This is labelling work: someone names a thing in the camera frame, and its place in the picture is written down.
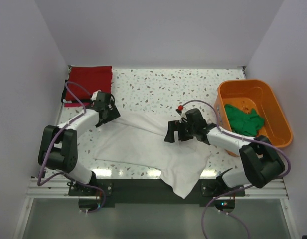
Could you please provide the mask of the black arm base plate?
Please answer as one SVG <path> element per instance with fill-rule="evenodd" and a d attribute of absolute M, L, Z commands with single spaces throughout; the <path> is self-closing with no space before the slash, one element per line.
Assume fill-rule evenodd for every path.
<path fill-rule="evenodd" d="M 212 198 L 225 193 L 215 179 L 200 179 L 183 199 L 161 179 L 98 179 L 96 189 L 68 182 L 68 195 L 78 198 L 80 209 L 94 209 L 101 205 L 113 208 L 116 204 L 199 204 L 205 206 Z"/>

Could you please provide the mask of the white t shirt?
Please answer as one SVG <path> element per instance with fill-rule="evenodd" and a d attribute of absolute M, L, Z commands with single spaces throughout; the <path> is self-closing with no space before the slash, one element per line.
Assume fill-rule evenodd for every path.
<path fill-rule="evenodd" d="M 206 168 L 210 151 L 196 139 L 165 142 L 168 122 L 176 117 L 127 110 L 120 115 L 99 127 L 93 158 L 158 169 L 160 178 L 185 199 Z"/>

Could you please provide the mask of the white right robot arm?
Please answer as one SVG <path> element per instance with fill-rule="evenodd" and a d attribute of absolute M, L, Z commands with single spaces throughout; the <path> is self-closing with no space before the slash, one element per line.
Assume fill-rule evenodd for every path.
<path fill-rule="evenodd" d="M 180 120 L 168 122 L 166 142 L 194 138 L 221 147 L 241 159 L 242 169 L 230 168 L 216 177 L 215 188 L 220 195 L 226 196 L 245 184 L 263 188 L 285 170 L 285 164 L 267 137 L 242 137 L 231 133 L 215 123 L 207 123 L 197 108 L 187 110 Z"/>

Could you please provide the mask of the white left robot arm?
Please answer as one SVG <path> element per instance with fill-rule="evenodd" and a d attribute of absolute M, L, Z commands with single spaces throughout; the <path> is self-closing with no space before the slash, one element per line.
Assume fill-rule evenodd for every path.
<path fill-rule="evenodd" d="M 96 176 L 79 162 L 78 138 L 91 127 L 98 128 L 119 117 L 114 96 L 96 91 L 91 96 L 91 103 L 74 118 L 57 126 L 45 127 L 38 155 L 41 166 L 38 185 L 44 184 L 42 173 L 44 168 L 48 168 L 80 182 L 80 190 L 85 195 L 93 195 L 97 191 Z"/>

